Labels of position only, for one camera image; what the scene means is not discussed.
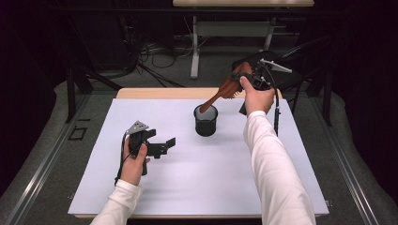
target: person's right hand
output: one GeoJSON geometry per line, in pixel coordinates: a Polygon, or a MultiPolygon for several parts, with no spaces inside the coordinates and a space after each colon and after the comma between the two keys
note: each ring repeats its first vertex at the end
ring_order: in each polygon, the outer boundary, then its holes
{"type": "Polygon", "coordinates": [[[246,92],[245,107],[247,115],[249,116],[254,111],[264,111],[268,113],[275,96],[274,88],[267,91],[257,91],[244,76],[240,77],[240,85],[242,85],[246,92]]]}

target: black cup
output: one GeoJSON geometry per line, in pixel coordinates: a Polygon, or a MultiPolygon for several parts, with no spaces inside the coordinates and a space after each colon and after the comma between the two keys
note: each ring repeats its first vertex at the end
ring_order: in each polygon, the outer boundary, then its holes
{"type": "Polygon", "coordinates": [[[193,111],[193,115],[195,116],[195,130],[200,136],[208,137],[216,132],[217,115],[219,112],[216,107],[210,106],[205,112],[200,113],[199,108],[201,106],[197,106],[193,111]]]}

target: black device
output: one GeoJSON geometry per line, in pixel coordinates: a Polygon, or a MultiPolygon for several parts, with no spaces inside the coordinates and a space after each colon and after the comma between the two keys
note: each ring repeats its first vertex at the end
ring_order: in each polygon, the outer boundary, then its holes
{"type": "MultiPolygon", "coordinates": [[[[255,90],[259,90],[259,91],[265,91],[265,90],[269,90],[271,88],[270,82],[268,82],[262,73],[258,73],[257,69],[256,69],[256,73],[252,74],[248,74],[248,73],[235,73],[233,72],[231,74],[230,79],[232,81],[238,81],[240,80],[240,77],[246,77],[249,82],[252,84],[252,86],[254,87],[255,90]]],[[[239,88],[237,89],[238,92],[242,92],[243,87],[240,85],[239,88]]],[[[242,107],[240,107],[239,110],[240,113],[246,115],[246,107],[245,107],[245,103],[243,103],[242,107]]]]}
{"type": "MultiPolygon", "coordinates": [[[[239,81],[241,76],[245,76],[254,89],[259,90],[259,91],[265,91],[269,90],[271,87],[275,89],[275,96],[276,96],[276,102],[275,102],[275,116],[274,116],[274,130],[276,135],[278,135],[278,127],[279,127],[279,114],[280,114],[280,109],[279,109],[279,97],[278,97],[278,90],[276,87],[276,83],[273,80],[272,74],[269,72],[270,70],[278,70],[282,72],[288,72],[291,73],[292,69],[283,67],[281,65],[278,65],[274,63],[273,61],[267,61],[264,59],[261,59],[259,62],[257,62],[257,67],[254,70],[254,74],[248,74],[248,73],[232,73],[230,79],[233,81],[239,81]],[[268,82],[266,80],[266,73],[269,75],[271,82],[268,82]]],[[[243,87],[240,85],[238,88],[238,92],[241,92],[243,87]]],[[[242,107],[239,110],[240,113],[246,115],[246,107],[245,103],[243,103],[242,107]]]]}
{"type": "MultiPolygon", "coordinates": [[[[126,136],[129,135],[130,142],[129,142],[129,150],[130,156],[136,157],[138,155],[138,151],[140,150],[141,144],[144,143],[147,146],[147,153],[148,157],[154,158],[161,158],[161,155],[167,155],[167,150],[176,145],[176,138],[172,138],[165,143],[151,143],[148,141],[149,138],[152,138],[156,135],[156,129],[147,130],[149,126],[143,124],[140,121],[136,121],[125,133],[122,141],[122,152],[121,152],[121,159],[120,159],[120,168],[117,173],[117,178],[115,181],[120,178],[124,160],[124,141],[126,136]]],[[[147,168],[146,168],[146,160],[143,163],[143,173],[142,175],[147,175],[147,168]]]]}

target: cable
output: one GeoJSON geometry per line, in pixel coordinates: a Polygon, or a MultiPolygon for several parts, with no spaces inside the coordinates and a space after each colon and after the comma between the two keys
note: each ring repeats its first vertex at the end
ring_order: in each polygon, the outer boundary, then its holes
{"type": "Polygon", "coordinates": [[[177,82],[173,82],[172,80],[160,75],[159,73],[155,72],[154,70],[150,69],[149,67],[146,67],[145,65],[138,63],[137,67],[141,68],[142,70],[145,70],[146,72],[148,72],[152,77],[154,77],[163,87],[166,87],[166,85],[162,82],[167,82],[170,83],[171,85],[175,86],[175,87],[185,87],[182,84],[179,84],[177,82]]]}
{"type": "Polygon", "coordinates": [[[264,66],[264,68],[266,69],[269,77],[271,78],[271,83],[272,86],[275,90],[275,115],[274,115],[274,130],[276,133],[276,136],[278,136],[278,126],[279,126],[279,114],[280,114],[280,109],[279,109],[279,95],[278,95],[278,89],[276,87],[275,81],[272,77],[272,74],[269,72],[268,67],[264,66]]]}
{"type": "Polygon", "coordinates": [[[176,55],[175,55],[175,54],[172,54],[172,56],[173,56],[173,61],[172,61],[172,63],[171,63],[170,65],[163,66],[163,67],[157,66],[157,65],[155,65],[155,63],[154,63],[155,55],[157,55],[157,54],[156,54],[156,53],[152,54],[152,59],[151,59],[151,64],[152,64],[155,68],[169,68],[169,67],[171,67],[171,66],[175,63],[175,61],[176,61],[176,55]]]}
{"type": "Polygon", "coordinates": [[[126,159],[130,156],[130,154],[129,154],[128,156],[124,157],[124,143],[125,143],[125,140],[126,140],[126,136],[127,136],[127,131],[123,135],[123,139],[122,139],[120,165],[119,165],[119,170],[117,171],[117,176],[115,177],[115,186],[116,186],[117,180],[120,179],[120,175],[122,174],[123,164],[126,161],[126,159]]]}
{"type": "Polygon", "coordinates": [[[114,75],[108,75],[108,76],[102,75],[102,77],[107,78],[108,80],[112,80],[112,79],[127,76],[127,75],[131,74],[134,70],[135,70],[134,67],[128,67],[125,70],[121,71],[120,73],[117,73],[114,75]]]}

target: white shirt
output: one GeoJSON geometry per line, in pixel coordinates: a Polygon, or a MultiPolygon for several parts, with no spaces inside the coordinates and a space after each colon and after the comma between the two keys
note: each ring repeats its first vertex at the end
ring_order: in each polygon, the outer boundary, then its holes
{"type": "Polygon", "coordinates": [[[141,193],[140,187],[119,179],[114,192],[108,197],[108,201],[91,224],[126,224],[140,199],[141,193]]]}
{"type": "Polygon", "coordinates": [[[244,129],[252,155],[263,224],[315,224],[310,196],[264,112],[252,112],[244,129]]]}

